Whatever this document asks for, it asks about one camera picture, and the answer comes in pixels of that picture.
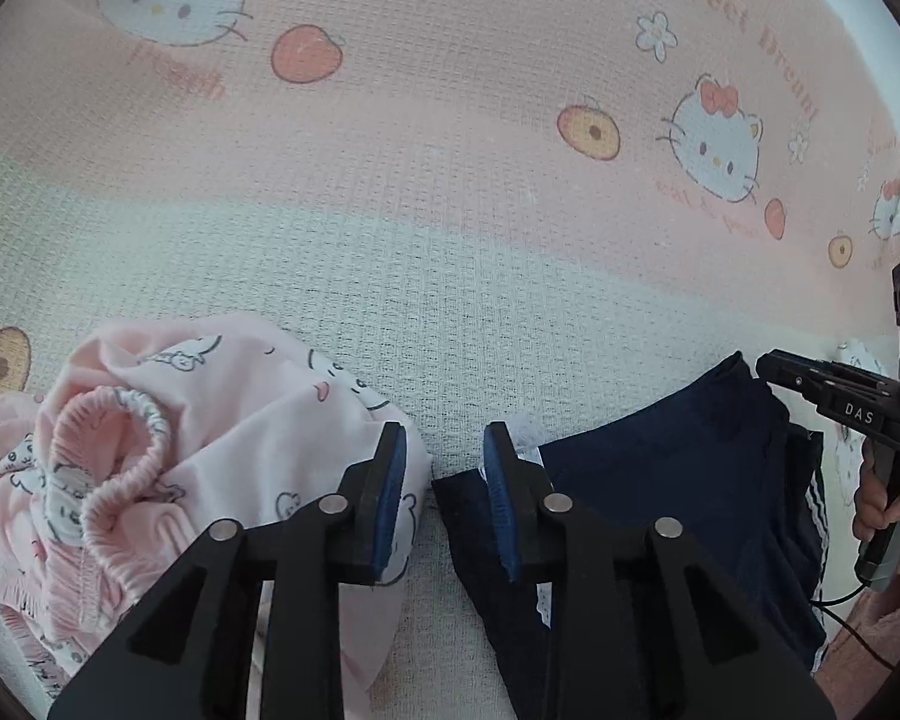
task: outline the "pink pajamas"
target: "pink pajamas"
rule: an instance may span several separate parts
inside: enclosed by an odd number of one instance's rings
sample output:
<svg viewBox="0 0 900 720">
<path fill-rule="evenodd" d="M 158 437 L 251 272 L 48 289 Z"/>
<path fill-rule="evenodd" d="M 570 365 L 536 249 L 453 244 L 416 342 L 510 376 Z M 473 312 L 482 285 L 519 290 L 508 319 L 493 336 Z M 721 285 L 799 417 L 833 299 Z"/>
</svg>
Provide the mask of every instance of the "pink pajamas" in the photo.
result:
<svg viewBox="0 0 900 720">
<path fill-rule="evenodd" d="M 211 522 L 247 528 L 336 490 L 382 425 L 407 427 L 394 555 L 373 592 L 341 588 L 351 716 L 389 651 L 430 458 L 396 406 L 249 314 L 111 322 L 44 403 L 0 398 L 0 615 L 56 693 Z"/>
</svg>

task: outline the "whisker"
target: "whisker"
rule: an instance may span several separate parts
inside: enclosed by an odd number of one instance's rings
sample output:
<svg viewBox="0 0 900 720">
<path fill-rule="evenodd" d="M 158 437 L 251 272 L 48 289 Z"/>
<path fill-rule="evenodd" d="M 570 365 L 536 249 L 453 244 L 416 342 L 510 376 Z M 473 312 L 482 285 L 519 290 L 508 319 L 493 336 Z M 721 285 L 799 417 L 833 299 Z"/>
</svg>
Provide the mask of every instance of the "whisker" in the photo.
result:
<svg viewBox="0 0 900 720">
<path fill-rule="evenodd" d="M 237 37 L 239 37 L 242 41 L 244 41 L 244 43 L 247 42 L 247 35 L 240 32 L 240 30 L 238 30 L 235 26 L 227 26 L 225 23 L 218 23 L 217 26 L 221 29 L 225 29 L 226 32 L 232 32 Z"/>
<path fill-rule="evenodd" d="M 679 131 L 682 132 L 684 135 L 687 134 L 687 131 L 685 129 L 683 129 L 683 127 L 681 127 L 679 124 L 677 124 L 673 119 L 660 119 L 660 121 L 667 122 L 667 124 L 672 125 L 672 127 L 677 127 L 677 129 L 679 129 Z"/>
</svg>

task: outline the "red bow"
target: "red bow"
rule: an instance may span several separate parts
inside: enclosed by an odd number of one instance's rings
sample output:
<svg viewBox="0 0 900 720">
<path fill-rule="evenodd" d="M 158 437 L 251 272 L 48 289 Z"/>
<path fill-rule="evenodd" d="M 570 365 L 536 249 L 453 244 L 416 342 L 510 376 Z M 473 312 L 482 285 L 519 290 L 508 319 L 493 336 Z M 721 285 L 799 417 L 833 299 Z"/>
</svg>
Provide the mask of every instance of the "red bow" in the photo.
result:
<svg viewBox="0 0 900 720">
<path fill-rule="evenodd" d="M 885 200 L 889 200 L 892 197 L 900 194 L 900 178 L 897 178 L 893 181 L 884 181 L 883 183 L 883 197 Z"/>
<path fill-rule="evenodd" d="M 733 86 L 721 87 L 716 81 L 703 81 L 700 85 L 703 110 L 708 114 L 722 111 L 729 119 L 737 112 L 737 90 Z"/>
</svg>

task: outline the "flower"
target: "flower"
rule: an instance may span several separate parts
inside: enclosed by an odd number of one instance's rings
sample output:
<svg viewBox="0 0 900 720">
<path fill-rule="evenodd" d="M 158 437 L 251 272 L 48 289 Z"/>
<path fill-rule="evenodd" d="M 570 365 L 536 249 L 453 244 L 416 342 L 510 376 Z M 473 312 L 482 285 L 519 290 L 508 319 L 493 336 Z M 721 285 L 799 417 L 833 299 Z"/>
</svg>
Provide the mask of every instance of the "flower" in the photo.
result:
<svg viewBox="0 0 900 720">
<path fill-rule="evenodd" d="M 677 45 L 677 35 L 667 28 L 667 14 L 658 10 L 652 19 L 640 16 L 636 23 L 640 26 L 640 34 L 636 36 L 636 47 L 641 52 L 652 50 L 656 61 L 662 63 L 667 58 L 667 46 L 672 49 Z"/>
<path fill-rule="evenodd" d="M 803 158 L 807 153 L 807 146 L 810 146 L 810 141 L 803 136 L 802 132 L 797 132 L 789 143 L 791 165 L 793 165 L 794 162 L 799 162 L 800 165 L 803 164 Z"/>
</svg>

